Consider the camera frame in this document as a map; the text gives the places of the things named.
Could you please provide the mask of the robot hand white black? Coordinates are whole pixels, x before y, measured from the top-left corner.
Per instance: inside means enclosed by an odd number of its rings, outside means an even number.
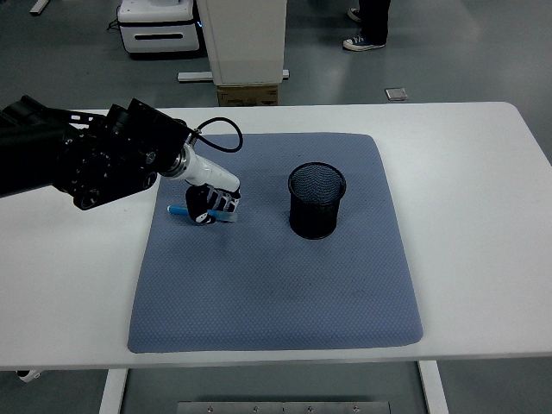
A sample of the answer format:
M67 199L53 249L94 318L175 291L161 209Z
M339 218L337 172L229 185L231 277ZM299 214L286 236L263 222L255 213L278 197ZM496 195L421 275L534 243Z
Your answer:
M189 218L199 224L229 221L241 199L241 182L231 172L195 153L190 144L180 150L162 176L181 179L188 185L185 205Z

